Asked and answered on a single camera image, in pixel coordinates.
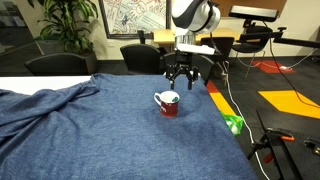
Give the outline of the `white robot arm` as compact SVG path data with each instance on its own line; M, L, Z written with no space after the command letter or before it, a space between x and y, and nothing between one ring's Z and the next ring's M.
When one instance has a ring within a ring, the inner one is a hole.
M176 63L166 67L165 76L170 88L174 89L175 79L184 74L188 79L188 89L198 79L199 68L192 65L194 54L213 55L215 49L207 45L197 45L198 34L210 34L218 26L221 13L211 0L175 0L172 21L176 27L174 55Z

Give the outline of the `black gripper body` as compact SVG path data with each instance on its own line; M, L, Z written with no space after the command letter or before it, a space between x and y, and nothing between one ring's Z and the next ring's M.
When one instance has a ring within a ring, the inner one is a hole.
M180 74L187 76L189 81L198 79L199 68L192 65L192 53L181 51L165 55L165 76L169 81L174 81Z

